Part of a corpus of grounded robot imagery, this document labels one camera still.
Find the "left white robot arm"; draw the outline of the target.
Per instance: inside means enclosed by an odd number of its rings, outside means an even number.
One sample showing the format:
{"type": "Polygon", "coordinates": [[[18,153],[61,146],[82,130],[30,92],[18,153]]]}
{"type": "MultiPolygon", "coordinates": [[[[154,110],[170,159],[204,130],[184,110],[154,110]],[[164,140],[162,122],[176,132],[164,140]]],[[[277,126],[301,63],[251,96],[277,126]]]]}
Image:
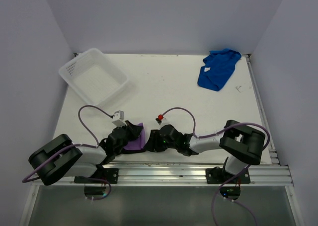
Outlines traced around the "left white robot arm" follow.
{"type": "Polygon", "coordinates": [[[144,125],[126,121],[96,146],[74,144],[68,135],[61,134],[35,151],[28,162],[46,186],[70,176],[96,183],[103,177],[104,165],[121,154],[144,152],[145,143],[144,125]]]}

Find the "purple towel black trim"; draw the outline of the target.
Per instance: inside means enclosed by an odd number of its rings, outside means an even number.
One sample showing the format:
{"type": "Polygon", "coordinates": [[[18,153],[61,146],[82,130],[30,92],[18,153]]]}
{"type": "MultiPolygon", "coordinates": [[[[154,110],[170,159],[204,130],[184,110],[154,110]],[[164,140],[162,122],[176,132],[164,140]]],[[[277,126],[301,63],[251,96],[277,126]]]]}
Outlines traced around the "purple towel black trim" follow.
{"type": "Polygon", "coordinates": [[[144,148],[146,144],[146,132],[144,125],[143,123],[139,123],[138,126],[143,128],[140,136],[136,140],[130,141],[126,146],[124,146],[122,151],[123,154],[142,153],[146,151],[144,148]]]}

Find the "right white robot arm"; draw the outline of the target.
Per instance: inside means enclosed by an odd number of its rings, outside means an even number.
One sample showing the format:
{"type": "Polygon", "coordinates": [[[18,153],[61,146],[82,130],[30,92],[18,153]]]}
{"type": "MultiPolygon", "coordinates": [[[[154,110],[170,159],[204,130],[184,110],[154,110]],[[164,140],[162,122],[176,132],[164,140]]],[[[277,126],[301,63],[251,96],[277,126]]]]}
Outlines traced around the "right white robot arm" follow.
{"type": "Polygon", "coordinates": [[[196,137],[194,134],[177,131],[171,124],[165,124],[160,129],[151,131],[144,149],[150,152],[175,149],[184,156],[223,149],[231,156],[226,159],[221,176],[224,181],[231,183],[246,167],[260,164],[268,134],[266,129],[260,131],[255,127],[261,128],[254,123],[228,120],[222,130],[211,136],[196,137]]]}

